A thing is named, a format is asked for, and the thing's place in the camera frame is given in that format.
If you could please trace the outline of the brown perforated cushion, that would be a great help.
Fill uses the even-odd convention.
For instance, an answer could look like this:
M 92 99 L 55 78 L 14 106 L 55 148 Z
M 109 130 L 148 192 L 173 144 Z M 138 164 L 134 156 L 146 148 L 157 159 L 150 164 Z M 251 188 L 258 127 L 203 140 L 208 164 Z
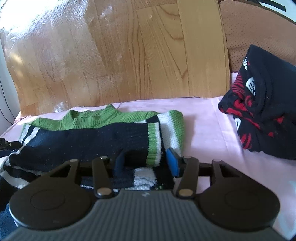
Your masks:
M 250 1 L 219 1 L 230 70 L 238 72 L 250 45 L 295 65 L 295 22 Z

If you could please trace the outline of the green navy white knit sweater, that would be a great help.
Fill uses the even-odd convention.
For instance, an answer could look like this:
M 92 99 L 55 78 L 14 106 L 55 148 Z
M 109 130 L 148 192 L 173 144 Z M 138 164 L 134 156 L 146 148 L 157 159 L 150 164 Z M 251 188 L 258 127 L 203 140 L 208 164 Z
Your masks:
M 16 229 L 9 212 L 9 200 L 18 190 L 32 181 L 62 165 L 76 159 L 88 163 L 107 156 L 107 165 L 112 186 L 115 189 L 132 189 L 135 171 L 146 168 L 156 174 L 156 184 L 148 190 L 172 189 L 175 185 L 168 167 L 166 150 L 173 148 L 182 152 L 185 136 L 183 114 L 177 110 L 165 113 L 152 111 L 129 112 L 132 120 L 114 113 L 108 105 L 101 111 L 75 114 L 69 112 L 66 119 L 49 120 L 38 118 L 23 125 L 27 134 L 17 150 L 1 151 L 1 238 Z M 138 167 L 133 178 L 115 178 L 113 168 L 121 150 L 136 150 Z

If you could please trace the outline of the wood grain headboard panel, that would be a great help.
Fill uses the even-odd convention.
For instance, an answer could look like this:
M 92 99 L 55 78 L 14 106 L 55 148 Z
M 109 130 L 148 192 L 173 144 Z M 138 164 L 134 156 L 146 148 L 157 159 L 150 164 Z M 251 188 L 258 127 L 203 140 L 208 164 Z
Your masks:
M 1 44 L 23 115 L 230 87 L 217 1 L 1 1 Z

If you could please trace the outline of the black red patterned folded garment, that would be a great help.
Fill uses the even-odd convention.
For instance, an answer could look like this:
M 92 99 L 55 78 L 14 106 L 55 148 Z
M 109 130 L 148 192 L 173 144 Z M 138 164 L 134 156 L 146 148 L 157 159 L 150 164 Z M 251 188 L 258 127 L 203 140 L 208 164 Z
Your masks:
M 295 66 L 250 45 L 218 104 L 233 116 L 243 149 L 295 160 Z

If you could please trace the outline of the pink printed bed sheet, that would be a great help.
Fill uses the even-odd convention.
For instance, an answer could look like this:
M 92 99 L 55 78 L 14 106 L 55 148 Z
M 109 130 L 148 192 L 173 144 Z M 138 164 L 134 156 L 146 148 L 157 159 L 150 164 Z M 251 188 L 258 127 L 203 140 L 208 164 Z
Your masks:
M 139 100 L 132 102 L 114 103 L 111 108 L 114 113 L 123 113 L 121 116 L 130 118 L 132 111 L 143 111 L 144 114 L 153 110 L 158 113 L 178 110 L 184 116 L 185 137 L 182 154 L 197 157 L 200 161 L 209 163 L 211 159 L 218 158 L 226 161 L 239 171 L 254 178 L 259 183 L 270 188 L 280 199 L 280 213 L 273 228 L 285 238 L 295 235 L 295 161 L 269 156 L 263 152 L 250 152 L 243 150 L 236 133 L 236 125 L 233 117 L 225 115 L 218 110 L 218 102 L 222 97 L 209 99 L 202 98 L 173 98 L 156 100 Z M 83 112 L 102 113 L 106 106 L 75 107 L 72 113 Z M 38 118 L 51 120 L 66 119 L 68 111 L 57 110 L 54 113 L 46 113 L 36 116 L 17 117 L 16 123 L 8 128 L 1 137 L 14 140 L 27 134 L 27 128 L 23 131 L 23 125 L 31 123 Z M 135 171 L 135 190 L 148 190 L 152 184 L 156 184 L 156 174 L 152 178 L 152 171 L 141 168 Z

